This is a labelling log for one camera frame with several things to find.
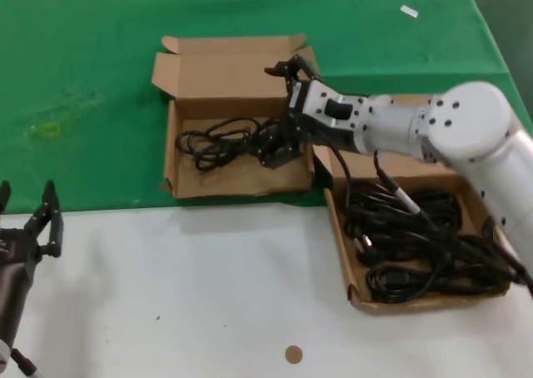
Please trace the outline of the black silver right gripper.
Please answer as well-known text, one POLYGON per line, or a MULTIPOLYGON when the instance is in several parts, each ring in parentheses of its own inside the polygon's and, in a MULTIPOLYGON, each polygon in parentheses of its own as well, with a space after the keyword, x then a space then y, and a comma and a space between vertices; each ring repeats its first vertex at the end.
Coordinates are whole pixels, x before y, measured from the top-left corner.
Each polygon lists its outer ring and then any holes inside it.
POLYGON ((296 54, 264 72, 283 77, 292 90, 288 114, 262 123, 257 138, 257 158, 276 169, 301 155, 300 139, 338 150, 364 150, 368 123, 368 97, 346 95, 325 85, 311 62, 296 54), (307 81, 299 78, 299 71, 307 81))

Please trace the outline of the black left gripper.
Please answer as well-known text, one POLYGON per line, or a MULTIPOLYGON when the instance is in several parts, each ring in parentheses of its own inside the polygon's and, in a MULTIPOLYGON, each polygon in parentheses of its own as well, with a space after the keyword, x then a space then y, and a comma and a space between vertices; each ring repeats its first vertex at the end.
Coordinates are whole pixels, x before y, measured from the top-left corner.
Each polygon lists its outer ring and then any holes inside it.
MULTIPOLYGON (((0 214, 6 211, 11 186, 0 186, 0 214)), ((23 230, 1 230, 1 340, 14 341, 22 319, 27 294, 35 270, 43 256, 58 258, 62 254, 63 218, 53 180, 42 193, 42 204, 29 218, 23 230), (48 243, 40 246, 38 236, 50 224, 48 243)))

